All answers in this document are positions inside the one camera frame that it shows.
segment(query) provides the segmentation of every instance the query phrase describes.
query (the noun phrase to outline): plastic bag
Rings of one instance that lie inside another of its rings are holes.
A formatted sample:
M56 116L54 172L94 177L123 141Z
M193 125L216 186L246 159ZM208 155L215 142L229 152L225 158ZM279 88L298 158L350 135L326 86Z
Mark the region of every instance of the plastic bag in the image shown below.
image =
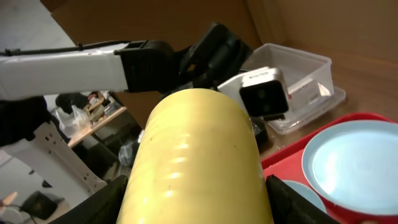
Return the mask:
M55 110L55 115L60 122L60 129L68 138L91 125L86 111L77 108L75 105L72 105L72 110L72 114L66 114L59 109Z
M119 161L124 166L130 166L134 163L138 150L138 140L128 140L119 151Z

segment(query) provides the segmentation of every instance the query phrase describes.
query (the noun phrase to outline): clear plastic storage box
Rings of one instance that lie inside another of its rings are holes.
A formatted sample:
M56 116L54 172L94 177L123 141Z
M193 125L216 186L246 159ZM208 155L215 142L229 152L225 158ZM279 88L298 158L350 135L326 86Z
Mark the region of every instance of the clear plastic storage box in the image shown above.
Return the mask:
M346 97L333 86L331 59L276 44L265 44L246 60L243 69L274 67L282 71L288 93L289 111L284 120L270 121L279 134L288 134L335 107Z

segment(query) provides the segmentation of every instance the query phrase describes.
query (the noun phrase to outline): camera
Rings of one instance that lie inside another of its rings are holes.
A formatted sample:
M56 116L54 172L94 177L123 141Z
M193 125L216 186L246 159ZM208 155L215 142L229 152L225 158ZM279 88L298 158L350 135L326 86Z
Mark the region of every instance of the camera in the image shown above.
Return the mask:
M241 73L218 86L252 117L284 119L289 110L287 88L278 68L263 67Z

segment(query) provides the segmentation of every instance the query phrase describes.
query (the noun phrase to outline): cardboard wall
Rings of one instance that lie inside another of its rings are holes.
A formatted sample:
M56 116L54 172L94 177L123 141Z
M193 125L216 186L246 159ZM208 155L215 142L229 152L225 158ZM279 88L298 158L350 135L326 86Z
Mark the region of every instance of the cardboard wall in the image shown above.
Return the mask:
M285 27L276 2L274 0L246 0L246 4L261 42L286 44Z
M181 50L197 42L212 22L220 22L252 49L261 45L244 0L65 1L42 3L74 43L165 40ZM142 127L160 99L157 92L118 96Z
M396 0L276 3L291 43L398 62Z

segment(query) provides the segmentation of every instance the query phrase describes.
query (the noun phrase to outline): black object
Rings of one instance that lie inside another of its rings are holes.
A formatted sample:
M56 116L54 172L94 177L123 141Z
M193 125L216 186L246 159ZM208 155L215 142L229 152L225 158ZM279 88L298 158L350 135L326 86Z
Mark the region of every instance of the black object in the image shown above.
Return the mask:
M51 186L47 181L43 180L43 182L42 182L42 187L44 187L44 188L51 188L52 186Z
M188 82L217 86L238 74L252 50L224 25L212 24L199 43L179 52L163 41L136 41L114 53L121 56L130 92L165 93Z
M51 224L112 224L118 219L128 179L121 175Z
M289 109L284 88L277 80L242 87L239 93L250 116L283 114Z
M71 114L73 112L72 105L83 109L87 104L87 96L81 93L62 93L55 99L55 104L62 108L65 113Z
M266 186L275 224L338 224L276 176Z
M35 138L34 131L44 122L50 122L51 114L43 96L19 101L0 101L0 147Z
M57 209L57 203L53 202L43 193L36 191L21 205L21 211L43 220L48 219Z
M102 178L106 171L118 161L118 158L115 155L112 156L101 143L96 144L90 150L79 143L72 150L99 178Z

